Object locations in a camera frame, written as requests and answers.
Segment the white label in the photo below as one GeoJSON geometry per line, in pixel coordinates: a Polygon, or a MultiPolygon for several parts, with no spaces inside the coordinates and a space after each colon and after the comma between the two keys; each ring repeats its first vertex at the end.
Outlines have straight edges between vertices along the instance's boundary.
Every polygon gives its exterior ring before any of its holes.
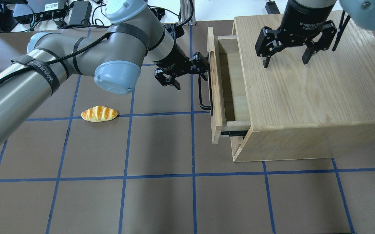
{"type": "Polygon", "coordinates": [[[44,6],[44,11],[58,9],[59,3],[49,3],[44,6]]]}

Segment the open drawer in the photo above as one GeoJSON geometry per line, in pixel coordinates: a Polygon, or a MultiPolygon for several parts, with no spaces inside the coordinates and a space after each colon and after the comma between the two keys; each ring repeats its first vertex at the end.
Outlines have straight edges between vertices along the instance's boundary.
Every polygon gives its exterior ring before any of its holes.
{"type": "Polygon", "coordinates": [[[209,27],[208,53],[212,143],[217,144],[220,137],[245,136],[251,122],[236,35],[215,37],[209,27]]]}

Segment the yellow bread roll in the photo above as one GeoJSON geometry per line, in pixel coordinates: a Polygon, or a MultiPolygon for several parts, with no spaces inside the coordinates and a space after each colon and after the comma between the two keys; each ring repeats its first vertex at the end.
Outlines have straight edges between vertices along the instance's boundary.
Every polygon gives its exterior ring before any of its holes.
{"type": "Polygon", "coordinates": [[[116,116],[118,116],[118,111],[104,106],[96,106],[82,112],[81,116],[86,121],[102,122],[116,118],[116,116]]]}

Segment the wooden cabinet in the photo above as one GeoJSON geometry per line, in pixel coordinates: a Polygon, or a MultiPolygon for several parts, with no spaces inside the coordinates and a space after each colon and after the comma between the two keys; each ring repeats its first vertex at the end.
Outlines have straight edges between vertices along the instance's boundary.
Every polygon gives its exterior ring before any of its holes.
{"type": "MultiPolygon", "coordinates": [[[[341,11],[330,19],[339,22],[341,11]]],[[[336,52],[304,46],[256,56],[263,26],[282,15],[235,17],[233,35],[208,28],[213,143],[231,137],[235,162],[336,157],[375,139],[375,38],[353,22],[336,52]]]]}

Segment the screw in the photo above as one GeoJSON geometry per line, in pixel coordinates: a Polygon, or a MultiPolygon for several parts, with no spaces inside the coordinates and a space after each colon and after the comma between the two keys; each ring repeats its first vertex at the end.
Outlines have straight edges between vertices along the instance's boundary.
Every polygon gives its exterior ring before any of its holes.
{"type": "Polygon", "coordinates": [[[364,2],[364,4],[362,4],[363,8],[367,8],[368,6],[370,6],[370,2],[364,2]]]}

